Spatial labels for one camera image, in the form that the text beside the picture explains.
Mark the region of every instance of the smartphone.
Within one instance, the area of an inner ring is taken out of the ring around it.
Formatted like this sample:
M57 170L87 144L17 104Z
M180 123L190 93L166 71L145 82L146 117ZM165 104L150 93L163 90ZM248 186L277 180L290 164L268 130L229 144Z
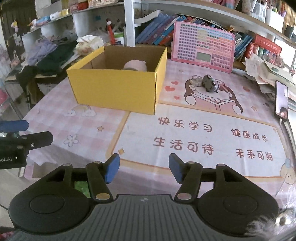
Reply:
M279 81L275 81L276 107L275 114L283 121L288 120L288 87Z

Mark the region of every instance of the cartoon character print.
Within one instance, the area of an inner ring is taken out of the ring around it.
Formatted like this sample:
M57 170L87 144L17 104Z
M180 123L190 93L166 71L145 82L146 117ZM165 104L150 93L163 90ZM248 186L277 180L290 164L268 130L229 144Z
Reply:
M296 182L296 174L294 168L291 166L290 159L286 159L284 165L281 167L280 175L287 184L294 184Z
M194 75L193 79L202 78ZM208 110L217 110L222 112L234 112L240 115L243 108L237 101L232 89L225 85L221 80L219 82L219 89L214 93L206 92L205 88L200 86L193 86L190 80L185 83L185 100L190 105L199 105L206 107Z
M75 116L80 114L81 116L95 116L96 112L91 109L90 106L85 104L79 104L75 106L72 110L68 111L65 116Z

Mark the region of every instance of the green cloth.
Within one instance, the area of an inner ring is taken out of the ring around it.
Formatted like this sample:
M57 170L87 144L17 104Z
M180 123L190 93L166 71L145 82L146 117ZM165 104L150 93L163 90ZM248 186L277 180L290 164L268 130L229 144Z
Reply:
M76 41L69 44L59 45L55 51L51 52L38 62L38 73L45 76L60 73L62 71L61 66L74 54L73 49L76 45Z
M91 197L89 194L89 186L87 182L74 182L74 188L82 192L86 197Z

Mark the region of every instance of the blue handle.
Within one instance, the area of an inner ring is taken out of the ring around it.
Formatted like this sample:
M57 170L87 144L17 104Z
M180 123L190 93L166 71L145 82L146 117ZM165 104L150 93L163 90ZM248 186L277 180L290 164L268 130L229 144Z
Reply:
M26 131L28 128L29 123L26 120L0 122L0 132L4 133Z
M116 173L118 172L120 166L120 157L118 154L113 154L105 163L106 174L105 183L109 184L113 181Z
M174 175L177 183L181 184L185 163L179 157L177 157L176 154L171 153L168 158L168 166L170 168L170 171Z

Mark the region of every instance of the pink learning tablet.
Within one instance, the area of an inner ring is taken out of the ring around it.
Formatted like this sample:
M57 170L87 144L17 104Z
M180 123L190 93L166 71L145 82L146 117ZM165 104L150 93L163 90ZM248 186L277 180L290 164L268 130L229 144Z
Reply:
M175 22L171 59L231 73L235 35L196 23Z

